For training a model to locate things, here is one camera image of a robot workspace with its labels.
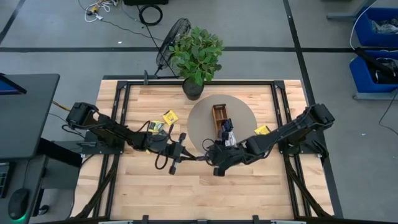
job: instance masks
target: potted plant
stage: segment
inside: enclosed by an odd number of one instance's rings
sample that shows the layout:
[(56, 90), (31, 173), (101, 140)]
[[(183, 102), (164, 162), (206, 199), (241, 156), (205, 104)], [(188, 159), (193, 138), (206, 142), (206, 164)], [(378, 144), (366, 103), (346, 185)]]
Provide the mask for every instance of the potted plant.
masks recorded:
[(217, 64), (222, 54), (223, 41), (205, 29), (195, 27), (169, 47), (173, 53), (172, 64), (180, 70), (185, 80), (182, 89), (188, 99), (197, 100), (204, 89), (204, 81), (210, 82), (214, 73), (222, 68)]

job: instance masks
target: wooden tabletop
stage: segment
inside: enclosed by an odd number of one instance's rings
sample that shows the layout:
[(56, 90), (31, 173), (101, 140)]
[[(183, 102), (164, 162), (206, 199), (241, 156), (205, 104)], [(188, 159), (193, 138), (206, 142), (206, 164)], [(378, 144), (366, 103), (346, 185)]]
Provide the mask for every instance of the wooden tabletop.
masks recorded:
[[(110, 116), (117, 82), (101, 82), (96, 102), (100, 113)], [(300, 80), (285, 80), (285, 85), (294, 119), (304, 111), (307, 103)], [(134, 85), (130, 90), (126, 125), (137, 130), (145, 121), (161, 121), (162, 114), (173, 110), (179, 120), (175, 123), (171, 137), (178, 139), (181, 132), (188, 134), (187, 119), (193, 106), (207, 96), (219, 94), (231, 95), (245, 102), (252, 109), (257, 126), (266, 124), (271, 130), (277, 128), (271, 88), (264, 85), (208, 85), (197, 101), (188, 100), (178, 85)], [(120, 119), (122, 103), (119, 105), (117, 121)], [(191, 153), (199, 155), (189, 135), (183, 144)], [(76, 215), (95, 192), (102, 157), (94, 156), (81, 168), (72, 215)], [(119, 160), (111, 219), (140, 220), (143, 215), (149, 215), (151, 220), (250, 220), (253, 215), (265, 220), (294, 217), (284, 161), (277, 146), (267, 159), (248, 166), (240, 164), (231, 167), (225, 177), (213, 176), (212, 167), (196, 161), (179, 164), (176, 174), (169, 175), (171, 162), (164, 170), (157, 170), (154, 167), (155, 157), (155, 154), (137, 152), (125, 146)], [(325, 211), (332, 214), (320, 159), (314, 154), (302, 154), (300, 158), (307, 188)], [(304, 215), (298, 189), (296, 194), (300, 214)]]

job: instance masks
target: computer monitor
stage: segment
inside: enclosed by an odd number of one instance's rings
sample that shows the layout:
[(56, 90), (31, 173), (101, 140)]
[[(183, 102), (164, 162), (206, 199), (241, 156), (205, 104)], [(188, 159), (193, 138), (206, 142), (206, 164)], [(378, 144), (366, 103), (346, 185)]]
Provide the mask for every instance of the computer monitor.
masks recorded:
[(0, 73), (0, 95), (26, 94), (26, 90)]

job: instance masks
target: blue bin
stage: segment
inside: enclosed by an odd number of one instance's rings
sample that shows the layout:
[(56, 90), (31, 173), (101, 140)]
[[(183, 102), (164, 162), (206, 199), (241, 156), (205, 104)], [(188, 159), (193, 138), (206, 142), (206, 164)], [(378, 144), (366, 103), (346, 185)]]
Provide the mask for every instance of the blue bin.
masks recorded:
[[(367, 50), (366, 53), (374, 58), (393, 58), (398, 59), (398, 52), (387, 52), (378, 50)], [(398, 84), (376, 84), (373, 82), (366, 62), (361, 57), (356, 57), (349, 65), (355, 81), (356, 89), (359, 93), (389, 93)]]
[(385, 21), (398, 17), (398, 9), (370, 8), (359, 19), (355, 26), (359, 42), (363, 46), (398, 47), (398, 34), (377, 34), (370, 21)]

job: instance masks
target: green leaves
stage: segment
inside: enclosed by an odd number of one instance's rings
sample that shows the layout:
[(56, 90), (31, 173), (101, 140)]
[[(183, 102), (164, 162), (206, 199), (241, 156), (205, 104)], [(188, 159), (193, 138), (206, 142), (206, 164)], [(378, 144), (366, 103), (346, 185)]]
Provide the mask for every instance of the green leaves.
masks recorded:
[(195, 27), (190, 34), (181, 36), (174, 46), (171, 63), (180, 70), (180, 75), (192, 78), (195, 83), (202, 85), (206, 80), (212, 81), (215, 71), (221, 70), (218, 56), (222, 55), (223, 41), (217, 35), (206, 29)]

